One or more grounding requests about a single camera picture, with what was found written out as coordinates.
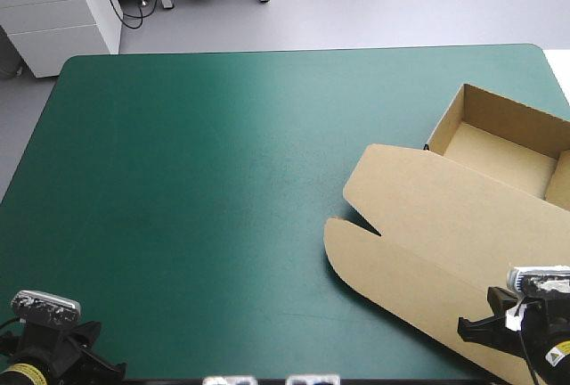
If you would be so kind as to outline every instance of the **tan cardboard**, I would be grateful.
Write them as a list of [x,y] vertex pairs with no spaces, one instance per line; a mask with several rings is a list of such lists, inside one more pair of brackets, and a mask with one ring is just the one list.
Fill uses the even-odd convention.
[[427,145],[366,149],[344,196],[382,237],[331,220],[330,263],[365,297],[530,385],[524,362],[462,342],[457,320],[490,315],[487,288],[512,266],[570,264],[570,122],[463,86]]
[[546,201],[570,210],[570,151],[560,153],[558,166],[546,192]]
[[386,236],[379,237],[339,218],[327,222],[324,241],[335,272],[365,298],[487,370],[504,372],[503,379],[532,385],[522,359],[467,345],[457,334],[459,312],[471,318],[493,314],[480,303],[485,301],[485,291],[403,250]]

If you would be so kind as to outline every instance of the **box flap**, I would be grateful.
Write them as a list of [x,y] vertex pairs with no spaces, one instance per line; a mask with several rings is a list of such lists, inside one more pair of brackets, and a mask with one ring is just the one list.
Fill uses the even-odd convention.
[[560,153],[556,170],[546,190],[546,201],[570,210],[570,151]]
[[324,242],[335,272],[364,297],[505,381],[532,385],[522,359],[465,343],[457,333],[460,316],[480,319],[492,314],[486,291],[403,249],[393,239],[342,219],[329,219]]
[[344,195],[390,241],[480,291],[511,266],[570,264],[570,212],[430,151],[369,146]]

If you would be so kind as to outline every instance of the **sticker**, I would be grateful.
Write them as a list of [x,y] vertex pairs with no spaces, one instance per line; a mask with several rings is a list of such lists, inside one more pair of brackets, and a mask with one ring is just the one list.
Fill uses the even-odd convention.
[[16,372],[23,374],[28,379],[30,379],[34,385],[47,385],[47,381],[45,380],[44,375],[39,370],[37,370],[37,368],[34,367],[33,365],[17,363],[15,365],[11,365],[6,370],[4,370],[4,373],[6,372]]
[[520,332],[525,318],[526,303],[519,300],[518,303],[505,313],[505,327],[513,332]]
[[558,343],[556,347],[551,349],[546,355],[546,361],[548,361],[552,367],[556,367],[558,363],[568,355],[570,355],[570,340]]

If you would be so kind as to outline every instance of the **black cable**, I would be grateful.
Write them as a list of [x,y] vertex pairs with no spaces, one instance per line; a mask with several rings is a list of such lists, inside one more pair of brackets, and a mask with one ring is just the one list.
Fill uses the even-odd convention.
[[[159,0],[154,0],[154,4],[152,5],[151,11],[150,11],[149,13],[147,13],[146,15],[143,15],[142,17],[141,17],[141,16],[138,16],[138,15],[130,15],[130,14],[126,13],[126,12],[123,12],[123,15],[125,15],[126,17],[129,17],[129,18],[137,19],[137,20],[138,20],[138,19],[141,19],[141,18],[142,18],[142,19],[148,18],[148,17],[150,17],[150,16],[156,11],[156,9],[157,9],[157,3],[158,3],[158,2],[159,2]],[[139,12],[142,12],[142,11],[143,11],[143,10],[141,9],[141,6],[138,6],[138,8],[139,8]]]
[[[519,316],[520,308],[523,306],[524,303],[525,303],[525,301],[522,300],[518,304],[518,308],[517,308],[517,311],[515,312],[515,316]],[[532,302],[532,303],[528,303],[526,305],[527,306],[528,305],[534,305],[536,303],[537,302]],[[521,329],[522,329],[522,319],[521,319],[521,327],[519,328],[518,333],[517,333],[518,334],[518,340],[520,341],[521,349],[523,349],[523,356],[524,356],[524,359],[526,361],[526,367],[528,367],[528,371],[530,372],[531,377],[533,378],[533,384],[534,385],[540,385],[538,383],[538,379],[536,378],[536,372],[534,371],[533,365],[531,364],[531,357],[528,356],[528,352],[526,351],[525,339],[523,339],[523,331]]]
[[121,18],[121,16],[118,14],[117,8],[115,8],[115,5],[113,4],[112,0],[109,0],[109,3],[111,5],[111,7],[113,8],[113,12],[115,13],[115,15],[117,15],[117,18],[119,21],[121,21],[121,24],[123,24],[125,27],[127,27],[128,29],[132,29],[132,30],[137,30],[139,29],[142,25],[143,25],[143,10],[141,9],[141,7],[139,6],[139,11],[141,12],[141,16],[137,17],[140,18],[139,20],[139,25],[138,26],[129,26],[125,20],[123,20]]
[[0,324],[0,330],[2,330],[6,325],[10,325],[12,323],[18,323],[19,320],[20,319],[17,316],[15,316],[14,318],[11,318],[10,320]]
[[528,356],[528,352],[526,352],[526,345],[525,340],[523,339],[523,333],[519,330],[518,331],[518,339],[520,340],[520,346],[523,349],[523,355],[525,356],[526,366],[528,367],[528,371],[531,373],[533,377],[534,385],[540,385],[538,383],[538,379],[536,378],[536,373],[534,372],[533,365],[531,365],[531,359]]

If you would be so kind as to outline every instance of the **robotic arm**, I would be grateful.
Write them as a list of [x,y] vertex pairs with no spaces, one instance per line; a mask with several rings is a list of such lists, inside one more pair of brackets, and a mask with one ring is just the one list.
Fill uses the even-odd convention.
[[507,287],[490,287],[493,316],[473,323],[460,318],[459,335],[524,358],[536,385],[537,373],[549,385],[569,384],[570,267],[517,267]]
[[126,365],[111,365],[92,346],[101,323],[78,325],[81,306],[74,300],[41,291],[20,291],[12,310],[25,323],[20,337],[0,336],[0,354],[10,366],[0,373],[0,385],[115,385]]

